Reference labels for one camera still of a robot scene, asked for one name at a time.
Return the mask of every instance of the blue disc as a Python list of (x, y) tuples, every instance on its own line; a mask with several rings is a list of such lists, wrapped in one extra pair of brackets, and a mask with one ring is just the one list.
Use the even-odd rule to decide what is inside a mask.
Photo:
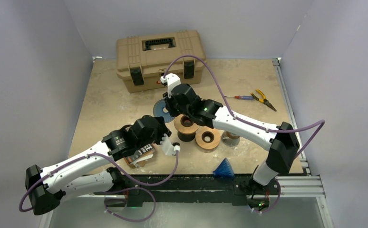
[(165, 120), (165, 123), (169, 123), (174, 120), (174, 117), (171, 117), (170, 114), (165, 112), (166, 103), (162, 99), (160, 101), (157, 101), (156, 104), (153, 106), (153, 116), (154, 117), (163, 117)]

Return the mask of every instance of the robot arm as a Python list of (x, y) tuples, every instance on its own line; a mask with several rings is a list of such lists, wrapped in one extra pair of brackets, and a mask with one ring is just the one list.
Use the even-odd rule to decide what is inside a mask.
[[(167, 93), (163, 94), (163, 98), (166, 109), (171, 116), (176, 117), (184, 114), (199, 126), (229, 131), (256, 143), (269, 152), (267, 159), (254, 172), (250, 180), (251, 185), (266, 186), (278, 174), (289, 173), (299, 148), (295, 133), (273, 133), (243, 123), (233, 118), (228, 108), (221, 103), (201, 99), (190, 85), (181, 84), (177, 75), (162, 76), (160, 81), (167, 86)], [(236, 112), (234, 115), (266, 129), (293, 129), (286, 122), (277, 126), (254, 120)]]
[[(35, 215), (47, 213), (68, 199), (110, 190), (116, 183), (113, 173), (109, 170), (98, 174), (86, 175), (89, 171), (106, 165), (109, 161), (101, 156), (89, 156), (97, 153), (117, 161), (130, 156), (142, 147), (156, 143), (161, 145), (166, 155), (175, 155), (180, 151), (178, 143), (171, 143), (171, 131), (166, 127), (162, 117), (145, 115), (135, 121), (133, 125), (123, 126), (103, 137), (89, 149), (65, 161), (52, 166), (40, 168), (33, 165), (26, 170), (26, 189), (35, 182), (49, 175), (29, 194)], [(86, 157), (72, 163), (76, 158)], [(62, 165), (70, 164), (53, 173)]]

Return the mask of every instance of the yellow pliers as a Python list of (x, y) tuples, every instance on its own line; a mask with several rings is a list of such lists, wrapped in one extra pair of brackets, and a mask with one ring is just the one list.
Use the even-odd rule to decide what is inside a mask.
[(261, 103), (263, 103), (264, 105), (268, 106), (270, 109), (276, 111), (276, 109), (272, 106), (272, 104), (267, 100), (267, 97), (264, 95), (263, 92), (261, 92), (261, 90), (256, 89), (255, 91), (257, 91), (257, 93), (261, 94), (262, 99), (258, 98), (256, 95), (254, 95), (254, 93), (251, 93), (251, 96), (256, 100), (259, 101)]

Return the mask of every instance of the blue cone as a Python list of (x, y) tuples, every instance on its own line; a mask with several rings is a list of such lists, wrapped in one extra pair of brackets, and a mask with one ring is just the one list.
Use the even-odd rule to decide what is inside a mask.
[(222, 163), (212, 172), (214, 177), (234, 178), (234, 171), (227, 158), (224, 158)]

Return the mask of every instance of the wooden tabletop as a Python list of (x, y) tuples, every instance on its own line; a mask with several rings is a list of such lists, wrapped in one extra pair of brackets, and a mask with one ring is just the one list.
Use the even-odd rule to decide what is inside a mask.
[[(283, 121), (290, 123), (280, 83), (270, 59), (208, 59), (208, 64), (225, 95), (250, 95), (250, 92), (260, 89), (277, 109), (277, 112), (274, 112), (257, 101), (229, 98), (228, 102), (234, 111), (276, 125)], [(206, 69), (203, 71), (201, 83), (191, 86), (201, 98), (224, 104)], [(133, 124), (145, 114), (153, 115), (154, 104), (162, 99), (162, 94), (166, 91), (167, 89), (163, 88), (130, 94), (116, 75), (115, 60), (96, 60), (69, 156), (86, 150), (112, 130)], [(166, 125), (172, 131), (171, 141), (181, 144), (176, 174), (212, 173), (224, 158), (228, 158), (235, 173), (252, 173), (268, 155), (267, 151), (244, 138), (241, 138), (235, 147), (228, 147), (220, 142), (214, 151), (206, 153), (196, 145), (195, 140), (186, 143), (179, 141), (173, 122)], [(155, 155), (144, 167), (129, 168), (123, 159), (117, 163), (131, 174), (169, 174), (174, 167), (175, 157), (166, 156), (157, 146)], [(90, 174), (98, 173), (109, 166), (95, 169)], [(293, 162), (291, 173), (302, 172), (300, 160), (297, 158)]]

